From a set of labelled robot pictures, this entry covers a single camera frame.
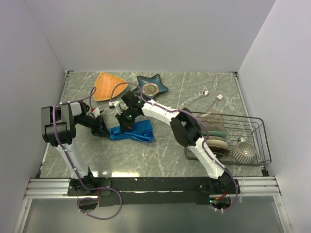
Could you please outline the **blue cloth napkin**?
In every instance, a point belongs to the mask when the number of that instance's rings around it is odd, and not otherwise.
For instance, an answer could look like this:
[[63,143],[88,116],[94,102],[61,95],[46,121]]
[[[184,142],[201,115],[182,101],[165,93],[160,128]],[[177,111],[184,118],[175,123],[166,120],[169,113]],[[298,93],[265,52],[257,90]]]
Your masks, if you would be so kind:
[[136,122],[133,127],[122,133],[121,127],[113,127],[109,129],[110,137],[112,141],[132,139],[139,142],[150,143],[154,139],[153,128],[150,120],[143,120]]

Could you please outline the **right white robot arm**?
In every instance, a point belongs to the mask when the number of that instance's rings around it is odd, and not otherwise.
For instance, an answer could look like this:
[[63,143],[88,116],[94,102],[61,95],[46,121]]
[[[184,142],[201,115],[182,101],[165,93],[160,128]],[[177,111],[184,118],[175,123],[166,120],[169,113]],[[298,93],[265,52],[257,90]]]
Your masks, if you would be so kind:
[[208,147],[199,119],[192,113],[161,105],[154,100],[141,99],[132,91],[126,92],[121,100],[127,106],[125,110],[118,110],[116,115],[121,132],[130,130],[138,116],[152,117],[166,123],[171,127],[175,140],[191,150],[205,168],[208,177],[214,179],[212,187],[215,192],[222,194],[229,190],[239,194],[238,182]]

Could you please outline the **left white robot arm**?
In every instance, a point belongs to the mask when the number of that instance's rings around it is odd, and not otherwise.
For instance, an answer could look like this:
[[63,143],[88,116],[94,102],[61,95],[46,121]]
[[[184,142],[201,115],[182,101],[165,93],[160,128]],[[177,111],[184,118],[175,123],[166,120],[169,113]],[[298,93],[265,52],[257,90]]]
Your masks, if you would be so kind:
[[101,111],[90,111],[83,101],[41,108],[41,132],[45,142],[62,155],[70,171],[69,187],[78,194],[96,191],[95,178],[77,148],[76,125],[90,129],[93,136],[109,138]]

